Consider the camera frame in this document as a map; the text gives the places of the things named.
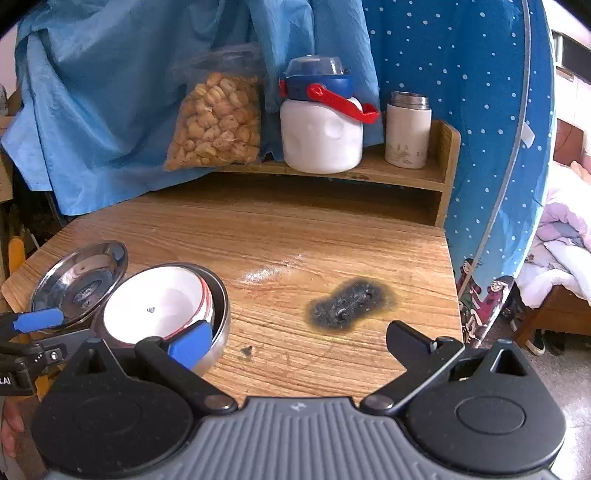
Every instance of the wood grain surface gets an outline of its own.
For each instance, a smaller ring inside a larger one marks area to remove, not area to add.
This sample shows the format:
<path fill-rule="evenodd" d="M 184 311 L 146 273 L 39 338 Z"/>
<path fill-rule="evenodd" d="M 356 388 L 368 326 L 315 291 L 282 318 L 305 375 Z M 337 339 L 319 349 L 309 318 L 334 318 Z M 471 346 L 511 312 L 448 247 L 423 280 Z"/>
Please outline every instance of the wood grain surface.
<path fill-rule="evenodd" d="M 24 310 L 59 258 L 104 239 L 125 243 L 128 274 L 170 261 L 203 265 L 226 284 L 232 309 L 228 344 L 207 380 L 239 401 L 246 395 L 359 401 L 404 371 L 386 349 L 391 320 L 431 338 L 461 338 L 443 231 L 393 219 L 390 190 L 396 189 L 210 174 L 74 220 L 2 292 L 13 309 Z M 310 302 L 356 277 L 385 285 L 387 307 L 347 332 L 312 326 Z"/>

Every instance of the thermos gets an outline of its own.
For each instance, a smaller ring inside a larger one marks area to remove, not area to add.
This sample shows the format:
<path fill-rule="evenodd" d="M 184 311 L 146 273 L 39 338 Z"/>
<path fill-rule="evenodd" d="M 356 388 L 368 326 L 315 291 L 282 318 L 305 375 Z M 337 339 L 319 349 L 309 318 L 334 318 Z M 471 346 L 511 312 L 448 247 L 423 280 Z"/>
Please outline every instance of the thermos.
<path fill-rule="evenodd" d="M 427 163 L 431 108 L 423 95 L 392 92 L 386 117 L 386 161 L 397 167 Z"/>
<path fill-rule="evenodd" d="M 291 168 L 338 173 L 361 161 L 363 124 L 379 112 L 353 97 L 353 81 L 337 57 L 292 59 L 280 82 L 283 157 Z"/>

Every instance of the blue lid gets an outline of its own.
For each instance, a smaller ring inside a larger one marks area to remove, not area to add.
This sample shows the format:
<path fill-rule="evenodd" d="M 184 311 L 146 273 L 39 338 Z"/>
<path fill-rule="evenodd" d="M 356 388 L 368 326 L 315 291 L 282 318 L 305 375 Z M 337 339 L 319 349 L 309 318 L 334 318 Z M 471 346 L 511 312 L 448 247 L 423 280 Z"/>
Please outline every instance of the blue lid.
<path fill-rule="evenodd" d="M 338 57 L 307 55 L 292 59 L 285 71 L 287 97 L 311 102 L 306 92 L 312 83 L 320 83 L 343 98 L 353 96 L 353 80 Z"/>

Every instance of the bed frame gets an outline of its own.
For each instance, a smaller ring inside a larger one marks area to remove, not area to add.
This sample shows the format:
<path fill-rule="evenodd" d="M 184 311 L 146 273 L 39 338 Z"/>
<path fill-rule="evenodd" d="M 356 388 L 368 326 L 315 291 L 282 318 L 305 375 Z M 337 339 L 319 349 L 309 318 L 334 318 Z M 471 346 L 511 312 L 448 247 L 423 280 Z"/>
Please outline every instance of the bed frame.
<path fill-rule="evenodd" d="M 583 158 L 583 139 L 580 128 L 558 120 L 554 160 L 569 166 L 573 160 Z M 525 319 L 513 340 L 523 346 L 537 329 L 591 335 L 591 306 L 562 285 L 552 287 L 540 308 L 526 307 Z"/>
<path fill-rule="evenodd" d="M 537 329 L 591 335 L 591 307 L 587 300 L 578 298 L 562 285 L 556 285 L 540 308 L 526 307 L 525 319 L 513 340 L 523 346 Z"/>

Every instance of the burn mark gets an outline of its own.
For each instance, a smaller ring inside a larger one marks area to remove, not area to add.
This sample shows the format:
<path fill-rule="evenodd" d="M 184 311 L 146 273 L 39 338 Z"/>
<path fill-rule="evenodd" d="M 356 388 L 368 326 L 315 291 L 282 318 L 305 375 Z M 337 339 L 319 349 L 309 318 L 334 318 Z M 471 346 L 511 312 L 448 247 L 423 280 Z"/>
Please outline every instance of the burn mark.
<path fill-rule="evenodd" d="M 313 301 L 309 320 L 324 329 L 348 330 L 356 320 L 384 307 L 387 298 L 385 286 L 367 278 L 356 278 L 340 286 L 330 297 Z"/>

